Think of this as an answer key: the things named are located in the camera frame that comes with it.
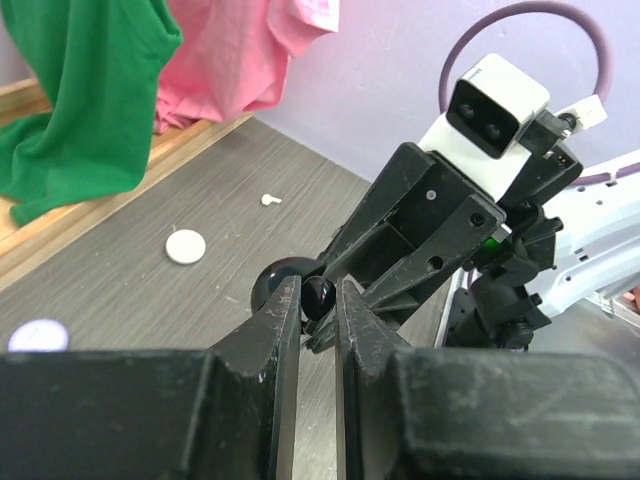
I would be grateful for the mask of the black earbud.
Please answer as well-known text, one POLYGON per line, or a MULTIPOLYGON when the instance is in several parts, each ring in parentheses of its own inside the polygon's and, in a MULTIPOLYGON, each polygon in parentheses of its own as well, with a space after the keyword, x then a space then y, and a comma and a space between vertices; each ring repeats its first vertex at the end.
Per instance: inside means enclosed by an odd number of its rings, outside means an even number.
POLYGON ((309 322, 325 318, 336 302, 336 287, 324 276, 307 278, 301 290, 301 306, 309 322))

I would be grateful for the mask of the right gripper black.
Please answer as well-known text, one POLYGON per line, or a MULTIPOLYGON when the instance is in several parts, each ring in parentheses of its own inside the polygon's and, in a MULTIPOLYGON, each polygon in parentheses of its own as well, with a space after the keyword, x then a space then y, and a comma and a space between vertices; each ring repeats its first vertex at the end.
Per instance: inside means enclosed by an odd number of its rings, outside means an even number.
POLYGON ((364 302, 396 330, 461 266, 551 269, 564 224, 544 206, 581 171, 556 146, 494 200, 442 155, 405 142, 318 260, 332 281, 370 285, 364 302))

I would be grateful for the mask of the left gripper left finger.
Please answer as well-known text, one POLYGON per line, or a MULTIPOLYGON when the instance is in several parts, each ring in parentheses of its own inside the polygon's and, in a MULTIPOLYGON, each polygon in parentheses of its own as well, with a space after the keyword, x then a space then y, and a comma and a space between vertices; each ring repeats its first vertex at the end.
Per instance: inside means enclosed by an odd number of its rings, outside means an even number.
POLYGON ((301 281, 205 350, 1 358, 5 479, 288 479, 301 281))

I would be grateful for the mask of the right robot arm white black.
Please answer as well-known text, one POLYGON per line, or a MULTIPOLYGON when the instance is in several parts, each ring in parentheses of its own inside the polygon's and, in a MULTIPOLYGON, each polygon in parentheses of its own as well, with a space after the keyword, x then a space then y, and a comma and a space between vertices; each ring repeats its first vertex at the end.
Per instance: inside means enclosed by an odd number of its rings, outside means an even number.
POLYGON ((455 272, 475 273, 456 293, 446 344, 524 349, 569 306, 639 270, 638 177, 590 185, 578 172, 558 146, 494 200, 443 155, 404 143, 319 261, 326 277, 355 279, 391 326, 455 272))

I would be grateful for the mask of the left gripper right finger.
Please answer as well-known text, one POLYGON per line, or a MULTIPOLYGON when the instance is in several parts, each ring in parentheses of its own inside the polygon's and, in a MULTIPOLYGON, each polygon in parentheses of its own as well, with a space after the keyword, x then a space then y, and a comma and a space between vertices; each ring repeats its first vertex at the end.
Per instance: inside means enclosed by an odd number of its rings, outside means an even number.
POLYGON ((635 479, 639 388, 584 355, 409 345, 342 280, 341 479, 635 479))

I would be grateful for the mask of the white earbud charging case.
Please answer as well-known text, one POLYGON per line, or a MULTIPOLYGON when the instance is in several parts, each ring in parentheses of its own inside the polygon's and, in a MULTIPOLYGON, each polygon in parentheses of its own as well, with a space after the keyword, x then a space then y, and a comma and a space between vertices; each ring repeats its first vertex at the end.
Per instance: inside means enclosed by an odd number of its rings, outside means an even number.
POLYGON ((165 253, 173 262, 190 265, 199 262, 206 252, 204 237, 190 229, 176 230, 165 242, 165 253))

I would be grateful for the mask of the purple earbud charging case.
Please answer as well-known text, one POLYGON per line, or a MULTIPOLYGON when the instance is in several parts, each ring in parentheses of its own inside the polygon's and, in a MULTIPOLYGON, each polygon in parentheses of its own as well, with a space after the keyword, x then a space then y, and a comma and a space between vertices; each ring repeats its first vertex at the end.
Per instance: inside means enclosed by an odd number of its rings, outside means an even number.
POLYGON ((69 332, 54 319, 30 320, 19 326, 10 336, 9 352, 59 352, 69 346, 69 332))

